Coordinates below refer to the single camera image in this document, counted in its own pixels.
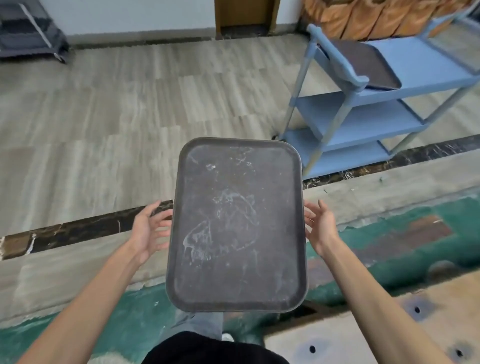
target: tray rim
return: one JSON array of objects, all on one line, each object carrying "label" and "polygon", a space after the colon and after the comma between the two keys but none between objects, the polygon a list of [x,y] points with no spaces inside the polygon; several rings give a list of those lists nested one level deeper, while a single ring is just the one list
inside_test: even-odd
[{"label": "tray rim", "polygon": [[[258,142],[258,143],[265,143],[265,144],[278,144],[278,145],[282,145],[283,148],[286,148],[286,149],[289,149],[291,150],[293,153],[293,155],[296,156],[296,159],[298,160],[298,164],[299,164],[299,176],[298,176],[298,181],[299,181],[299,184],[300,184],[300,187],[301,187],[301,203],[302,203],[302,206],[303,206],[303,175],[302,175],[302,163],[301,163],[301,158],[300,158],[300,154],[297,152],[297,150],[292,146],[290,145],[289,143],[286,143],[286,142],[283,142],[281,140],[265,140],[265,139],[244,139],[244,138],[216,138],[216,137],[209,137],[209,136],[201,136],[201,137],[197,137],[197,138],[193,138],[192,140],[189,140],[187,143],[185,143],[185,145],[182,147],[181,151],[180,151],[180,154],[179,154],[179,162],[178,162],[178,167],[177,167],[177,180],[176,180],[176,183],[175,183],[175,196],[174,196],[174,199],[173,199],[173,215],[172,215],[172,227],[174,226],[175,224],[175,201],[177,200],[177,197],[178,197],[178,193],[179,193],[179,173],[178,171],[180,170],[180,163],[182,160],[186,159],[186,156],[185,154],[187,154],[191,149],[192,149],[192,146],[195,146],[198,141],[202,141],[202,140],[220,140],[220,141],[229,141],[229,140],[235,140],[235,141],[239,141],[239,142]],[[301,214],[301,218],[302,220],[302,225],[304,226],[305,225],[305,216],[304,214]],[[258,307],[251,307],[251,308],[230,308],[230,307],[227,307],[227,308],[224,308],[221,310],[221,312],[278,312],[278,313],[283,313],[283,312],[289,312],[289,311],[292,311],[294,310],[295,308],[299,307],[302,302],[305,300],[305,297],[307,296],[307,293],[308,293],[308,270],[307,270],[307,249],[306,249],[306,237],[305,237],[305,231],[302,230],[302,235],[304,237],[304,240],[305,240],[305,243],[302,243],[301,246],[303,247],[303,255],[304,255],[304,259],[301,259],[301,263],[303,264],[303,267],[299,267],[299,272],[300,270],[302,270],[302,272],[300,273],[303,273],[303,271],[305,271],[305,274],[303,275],[305,277],[305,280],[304,282],[300,281],[299,283],[299,286],[301,288],[301,291],[302,291],[302,294],[299,295],[299,297],[297,298],[297,301],[294,302],[293,305],[287,307],[286,309],[268,309],[268,308],[258,308]],[[171,247],[171,243],[172,243],[172,236],[173,234],[170,235],[170,240],[169,240],[169,243],[170,243],[170,247]],[[184,311],[184,312],[193,312],[191,311],[191,306],[188,304],[188,303],[185,303],[184,301],[182,301],[178,296],[177,294],[175,293],[175,288],[174,288],[174,278],[173,278],[173,275],[172,275],[172,269],[170,269],[170,264],[169,262],[173,261],[173,258],[176,258],[176,252],[174,252],[174,249],[171,249],[169,247],[168,249],[168,259],[167,259],[167,271],[165,273],[165,291],[167,293],[167,297],[168,299],[170,300],[170,302],[178,309]],[[214,309],[207,309],[207,308],[202,308],[202,305],[204,306],[210,306],[210,304],[203,304],[203,303],[200,303],[200,304],[195,304],[195,305],[198,305],[199,308],[196,309],[194,312],[218,312],[218,310],[214,310]]]}]

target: gray serving tray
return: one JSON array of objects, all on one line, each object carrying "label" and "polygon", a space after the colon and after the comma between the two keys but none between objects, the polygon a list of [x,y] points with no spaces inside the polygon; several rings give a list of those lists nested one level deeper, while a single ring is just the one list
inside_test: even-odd
[{"label": "gray serving tray", "polygon": [[292,146],[197,138],[183,147],[166,285],[186,312],[285,312],[303,301],[302,175]]}]

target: cart handle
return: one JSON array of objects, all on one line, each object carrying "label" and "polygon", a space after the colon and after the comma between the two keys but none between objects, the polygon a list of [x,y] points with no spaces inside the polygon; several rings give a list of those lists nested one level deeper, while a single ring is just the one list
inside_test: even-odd
[{"label": "cart handle", "polygon": [[367,76],[358,76],[355,73],[351,63],[340,53],[332,42],[330,42],[325,34],[323,34],[319,26],[309,24],[307,31],[315,38],[316,42],[320,44],[322,50],[327,54],[329,62],[338,77],[353,84],[356,88],[364,88],[368,84],[369,78]]}]

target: blue jeans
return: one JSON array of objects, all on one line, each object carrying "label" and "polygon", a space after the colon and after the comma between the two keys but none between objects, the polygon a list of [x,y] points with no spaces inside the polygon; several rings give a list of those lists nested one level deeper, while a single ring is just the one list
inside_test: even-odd
[{"label": "blue jeans", "polygon": [[222,340],[223,312],[178,312],[175,324],[160,336],[160,342],[183,331],[195,332],[211,339]]}]

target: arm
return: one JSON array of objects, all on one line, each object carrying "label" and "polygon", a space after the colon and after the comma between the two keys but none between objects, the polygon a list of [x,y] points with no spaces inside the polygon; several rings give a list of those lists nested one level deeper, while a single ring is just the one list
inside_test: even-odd
[{"label": "arm", "polygon": [[145,207],[133,222],[132,235],[107,260],[82,292],[34,341],[18,364],[84,364],[134,273],[157,250],[159,237],[170,235],[172,210],[150,217],[160,201]]},{"label": "arm", "polygon": [[352,311],[373,355],[385,363],[452,363],[403,308],[378,284],[355,254],[340,239],[328,206],[305,203],[306,230]]}]

